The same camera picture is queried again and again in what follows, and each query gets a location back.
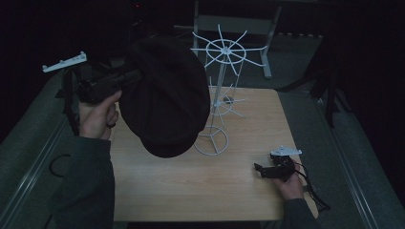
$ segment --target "wire stand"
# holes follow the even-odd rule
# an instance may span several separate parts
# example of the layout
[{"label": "wire stand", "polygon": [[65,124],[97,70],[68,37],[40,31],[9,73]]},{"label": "wire stand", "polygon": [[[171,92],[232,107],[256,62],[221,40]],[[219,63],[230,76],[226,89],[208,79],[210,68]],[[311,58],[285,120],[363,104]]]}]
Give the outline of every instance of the wire stand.
[{"label": "wire stand", "polygon": [[[256,62],[253,62],[249,59],[246,58],[246,52],[247,51],[260,51],[265,49],[266,47],[262,47],[260,49],[245,49],[242,45],[240,45],[238,42],[246,35],[247,31],[245,31],[244,34],[242,34],[236,41],[233,40],[228,40],[228,39],[223,39],[223,35],[221,33],[221,28],[220,25],[218,25],[218,32],[220,35],[220,39],[209,41],[208,39],[205,39],[201,36],[196,35],[194,32],[193,34],[206,41],[207,45],[205,49],[191,49],[193,51],[205,51],[206,52],[206,58],[205,58],[205,68],[207,68],[209,65],[211,65],[214,62],[218,62],[221,64],[220,66],[220,72],[218,75],[218,81],[217,81],[217,86],[213,86],[210,78],[209,82],[209,90],[213,94],[214,98],[212,99],[211,102],[211,124],[205,126],[205,130],[202,131],[199,136],[202,136],[205,138],[205,140],[209,140],[212,143],[212,146],[214,148],[214,152],[207,152],[207,150],[202,149],[201,147],[198,146],[198,143],[194,144],[196,149],[208,156],[216,156],[220,153],[222,153],[227,145],[228,145],[228,136],[226,132],[221,129],[220,127],[217,127],[214,125],[214,120],[215,117],[219,117],[221,120],[221,123],[224,127],[224,119],[223,115],[232,112],[233,114],[239,115],[239,116],[244,116],[243,114],[240,114],[232,109],[232,105],[235,102],[240,102],[244,101],[245,99],[239,99],[235,100],[234,95],[236,92],[236,88],[238,86],[239,82],[239,76],[242,71],[242,66],[245,61],[252,63],[256,66],[263,67],[264,65],[258,64]],[[235,73],[236,77],[236,82],[235,85],[231,84],[228,88],[225,88],[224,92],[222,92],[222,87],[224,83],[224,76],[226,73],[226,66],[230,65],[233,72]],[[226,94],[229,93],[229,91],[232,90],[232,96],[228,96]]]}]

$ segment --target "tabletop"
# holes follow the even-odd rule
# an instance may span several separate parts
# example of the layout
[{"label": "tabletop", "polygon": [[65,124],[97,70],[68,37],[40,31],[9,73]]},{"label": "tabletop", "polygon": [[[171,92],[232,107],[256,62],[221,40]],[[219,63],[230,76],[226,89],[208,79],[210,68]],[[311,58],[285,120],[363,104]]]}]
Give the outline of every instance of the tabletop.
[{"label": "tabletop", "polygon": [[[283,218],[281,195],[253,165],[271,166],[267,156],[281,145],[295,148],[278,94],[270,89],[238,88],[234,101],[232,110],[243,116],[224,114],[224,125],[218,116],[214,118],[228,136],[226,149],[215,156],[204,155],[194,146],[173,158],[153,156],[122,119],[117,123],[111,137],[115,221]],[[292,158],[300,162],[299,156]],[[306,201],[317,217],[308,194]]]}]

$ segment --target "white plastic part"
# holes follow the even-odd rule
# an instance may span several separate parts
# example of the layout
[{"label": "white plastic part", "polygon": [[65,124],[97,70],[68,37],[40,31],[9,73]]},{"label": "white plastic part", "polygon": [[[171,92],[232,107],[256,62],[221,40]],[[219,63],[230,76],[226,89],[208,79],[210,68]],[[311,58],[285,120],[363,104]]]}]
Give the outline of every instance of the white plastic part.
[{"label": "white plastic part", "polygon": [[280,146],[277,150],[271,151],[270,154],[274,156],[293,156],[301,155],[303,152],[301,150],[294,150],[289,147]]},{"label": "white plastic part", "polygon": [[63,69],[63,68],[66,68],[66,67],[69,67],[69,66],[72,66],[72,65],[75,65],[75,64],[80,64],[80,63],[83,63],[83,62],[86,62],[86,61],[87,61],[86,53],[80,52],[80,55],[74,56],[74,57],[72,57],[70,59],[67,59],[67,60],[61,60],[59,63],[57,63],[55,65],[52,65],[50,67],[48,67],[46,65],[43,65],[42,66],[42,71],[44,73],[48,73],[48,72],[51,72],[51,71],[54,71],[54,70]]}]

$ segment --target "black cable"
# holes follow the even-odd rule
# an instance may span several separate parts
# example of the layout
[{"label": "black cable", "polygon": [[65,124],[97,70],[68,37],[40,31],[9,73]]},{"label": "black cable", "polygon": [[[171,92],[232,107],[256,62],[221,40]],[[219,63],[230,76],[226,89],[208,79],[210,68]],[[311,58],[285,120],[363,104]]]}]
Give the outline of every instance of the black cable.
[{"label": "black cable", "polygon": [[73,69],[64,70],[62,76],[62,91],[63,97],[65,98],[64,113],[68,117],[69,124],[71,125],[72,131],[75,135],[78,135],[78,127],[76,121],[76,115],[72,110],[72,105],[74,104],[74,89],[73,89]]},{"label": "black cable", "polygon": [[347,112],[347,113],[352,113],[352,109],[348,107],[348,105],[346,105],[346,102],[343,100],[342,97],[340,97],[339,93],[336,93],[336,98],[337,100],[340,101],[340,104],[342,105],[343,109]]},{"label": "black cable", "polygon": [[[57,173],[53,170],[53,164],[54,164],[58,159],[60,159],[60,158],[62,158],[62,157],[64,157],[64,156],[70,157],[71,155],[65,154],[65,155],[57,156],[57,157],[55,157],[55,158],[50,162],[50,164],[49,164],[49,166],[48,166],[49,171],[50,171],[51,174],[54,175],[55,177],[64,177],[63,175],[57,174]],[[48,217],[48,219],[47,219],[47,221],[45,222],[45,225],[44,225],[44,227],[43,227],[44,229],[47,229],[47,228],[49,227],[49,224],[50,224],[50,222],[51,222],[52,217],[53,217],[53,215],[50,214],[49,217]]]},{"label": "black cable", "polygon": [[297,163],[297,162],[294,162],[294,163],[297,165],[300,165],[304,169],[306,175],[299,172],[298,170],[295,170],[295,172],[297,172],[299,175],[301,175],[307,182],[307,187],[308,187],[308,192],[309,192],[310,197],[315,201],[316,204],[321,206],[321,209],[319,209],[319,212],[322,212],[325,210],[330,210],[331,209],[330,206],[324,200],[319,198],[318,195],[316,195],[315,191],[313,190],[312,185],[310,184],[310,181],[309,181],[309,173],[308,173],[307,168],[300,163]]},{"label": "black cable", "polygon": [[65,155],[57,156],[57,157],[55,157],[55,158],[50,162],[50,165],[48,166],[48,169],[50,170],[51,174],[54,175],[55,177],[64,177],[63,175],[57,174],[57,173],[53,170],[53,164],[54,164],[58,159],[60,159],[60,158],[62,158],[62,157],[64,157],[64,156],[71,156],[71,155],[65,154]]},{"label": "black cable", "polygon": [[50,225],[50,222],[51,222],[51,219],[52,219],[52,214],[50,214],[50,216],[48,217],[48,219],[47,219],[47,222],[45,223],[45,225],[44,225],[44,229],[47,229],[48,228],[48,226]]}]

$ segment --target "hat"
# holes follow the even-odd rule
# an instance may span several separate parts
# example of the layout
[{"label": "hat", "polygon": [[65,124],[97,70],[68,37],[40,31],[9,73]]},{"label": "hat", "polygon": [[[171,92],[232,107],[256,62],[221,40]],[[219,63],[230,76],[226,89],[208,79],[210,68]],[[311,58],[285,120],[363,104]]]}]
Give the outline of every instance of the hat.
[{"label": "hat", "polygon": [[203,64],[169,36],[135,42],[128,61],[134,61],[143,78],[122,88],[122,118],[152,155],[181,155],[194,144],[210,113]]}]

